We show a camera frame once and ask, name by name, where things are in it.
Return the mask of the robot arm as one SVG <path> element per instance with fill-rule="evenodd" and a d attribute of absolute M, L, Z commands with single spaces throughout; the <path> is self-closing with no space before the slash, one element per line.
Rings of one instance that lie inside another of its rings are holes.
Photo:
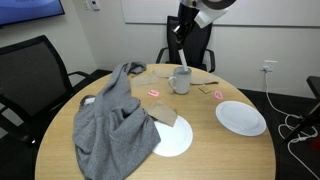
<path fill-rule="evenodd" d="M 179 0 L 178 24 L 172 30 L 182 48 L 195 25 L 201 29 L 223 16 L 236 0 Z"/>

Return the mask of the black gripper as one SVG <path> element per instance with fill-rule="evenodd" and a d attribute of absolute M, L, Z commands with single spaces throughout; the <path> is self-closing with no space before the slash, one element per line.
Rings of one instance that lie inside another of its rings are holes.
<path fill-rule="evenodd" d="M 194 27 L 194 18 L 197 15 L 198 10 L 195 8 L 187 7 L 182 3 L 179 4 L 178 9 L 178 24 L 172 33 L 175 35 L 175 40 L 177 43 L 178 49 L 182 49 L 185 39 L 190 34 Z"/>

